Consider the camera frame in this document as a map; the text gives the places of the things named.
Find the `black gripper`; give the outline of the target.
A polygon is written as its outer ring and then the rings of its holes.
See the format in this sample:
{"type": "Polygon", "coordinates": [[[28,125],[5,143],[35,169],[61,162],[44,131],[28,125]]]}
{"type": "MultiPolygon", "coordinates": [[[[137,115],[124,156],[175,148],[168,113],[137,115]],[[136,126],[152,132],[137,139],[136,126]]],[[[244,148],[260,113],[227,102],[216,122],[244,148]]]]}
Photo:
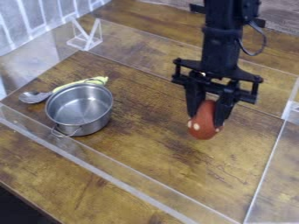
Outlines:
{"type": "Polygon", "coordinates": [[[184,87],[187,113],[195,117],[207,94],[219,97],[215,104],[213,126],[217,128],[229,117],[236,102],[255,104],[263,78],[239,67],[224,74],[201,71],[201,63],[192,59],[175,59],[172,83],[184,87]]]}

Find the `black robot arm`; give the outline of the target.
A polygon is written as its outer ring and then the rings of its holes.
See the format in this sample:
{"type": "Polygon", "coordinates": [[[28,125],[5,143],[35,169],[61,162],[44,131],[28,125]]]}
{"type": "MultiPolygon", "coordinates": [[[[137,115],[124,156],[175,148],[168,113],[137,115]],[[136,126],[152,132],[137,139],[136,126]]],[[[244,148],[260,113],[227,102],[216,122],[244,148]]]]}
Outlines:
{"type": "Polygon", "coordinates": [[[243,27],[256,27],[260,0],[204,0],[205,25],[199,60],[175,59],[172,83],[184,86],[187,113],[195,116],[205,100],[215,94],[211,124],[217,128],[229,118],[237,102],[254,104],[263,78],[239,68],[239,54],[246,51],[241,43],[243,27]]]}

